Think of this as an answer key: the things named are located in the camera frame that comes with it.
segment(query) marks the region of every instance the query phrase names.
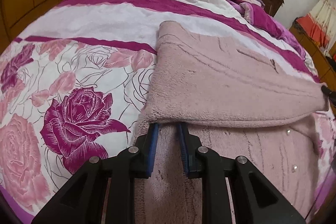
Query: purple rose print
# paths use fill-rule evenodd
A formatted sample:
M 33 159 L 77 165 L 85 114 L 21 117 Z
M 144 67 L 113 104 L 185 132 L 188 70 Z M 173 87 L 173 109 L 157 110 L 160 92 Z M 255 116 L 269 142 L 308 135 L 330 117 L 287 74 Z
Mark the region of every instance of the purple rose print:
M 13 57 L 11 61 L 9 61 L 2 72 L 0 83 L 2 84 L 1 91 L 5 93 L 5 91 L 10 87 L 14 87 L 17 82 L 17 70 L 34 60 L 31 58 L 32 52 L 35 48 L 34 44 L 24 45 L 21 52 Z
M 108 157 L 104 147 L 93 142 L 102 134 L 130 132 L 111 115 L 112 94 L 103 97 L 93 87 L 74 89 L 59 103 L 53 99 L 44 116 L 41 135 L 47 147 L 62 155 L 64 167 L 74 174 L 91 156 Z

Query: silver bolt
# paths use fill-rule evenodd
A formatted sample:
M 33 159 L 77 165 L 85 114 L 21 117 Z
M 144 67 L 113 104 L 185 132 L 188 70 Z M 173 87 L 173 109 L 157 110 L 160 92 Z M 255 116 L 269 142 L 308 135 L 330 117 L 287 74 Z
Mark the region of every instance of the silver bolt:
M 237 161 L 238 161 L 240 164 L 245 164 L 245 163 L 247 163 L 247 158 L 244 157 L 244 156 L 239 156 L 239 157 L 237 158 Z
M 209 151 L 209 149 L 207 148 L 207 147 L 205 147 L 205 146 L 200 146 L 199 148 L 198 148 L 198 152 L 199 153 L 206 153 L 206 152 L 208 152 Z
M 139 148 L 137 148 L 136 146 L 131 146 L 128 149 L 128 152 L 130 152 L 130 153 L 137 153 L 138 151 L 139 151 Z
M 89 162 L 92 164 L 96 164 L 99 161 L 99 157 L 97 156 L 92 156 L 91 158 L 89 158 Z

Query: folded pink garment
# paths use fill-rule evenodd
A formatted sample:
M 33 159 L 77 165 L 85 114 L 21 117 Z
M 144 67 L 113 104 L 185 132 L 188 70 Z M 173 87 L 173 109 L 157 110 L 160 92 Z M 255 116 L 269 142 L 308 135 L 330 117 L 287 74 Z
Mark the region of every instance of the folded pink garment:
M 233 37 L 190 33 L 166 21 L 135 136 L 151 122 L 193 124 L 191 133 L 203 145 L 222 156 L 248 157 L 304 215 L 317 173 L 310 114 L 328 109 L 320 87 L 286 75 Z M 182 177 L 175 138 L 173 128 L 160 130 L 154 174 L 136 185 L 138 223 L 200 223 L 201 188 Z

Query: pink sweater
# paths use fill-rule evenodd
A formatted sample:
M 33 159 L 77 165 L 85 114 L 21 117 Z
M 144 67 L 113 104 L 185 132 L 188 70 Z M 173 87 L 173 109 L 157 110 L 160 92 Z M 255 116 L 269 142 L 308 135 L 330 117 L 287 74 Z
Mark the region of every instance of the pink sweater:
M 220 155 L 245 155 L 305 217 L 317 180 L 314 119 L 320 84 L 286 75 L 232 37 L 159 30 L 157 67 L 136 136 L 151 122 L 188 122 Z M 160 128 L 155 168 L 136 184 L 137 223 L 201 223 L 202 187 L 183 177 L 175 128 Z

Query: curtain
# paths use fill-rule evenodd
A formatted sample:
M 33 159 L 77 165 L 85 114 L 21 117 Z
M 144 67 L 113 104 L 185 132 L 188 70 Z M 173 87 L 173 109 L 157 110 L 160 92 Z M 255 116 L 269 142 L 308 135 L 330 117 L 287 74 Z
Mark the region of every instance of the curtain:
M 335 54 L 332 48 L 336 41 L 336 0 L 320 0 L 306 16 L 297 19 L 297 22 L 325 55 Z

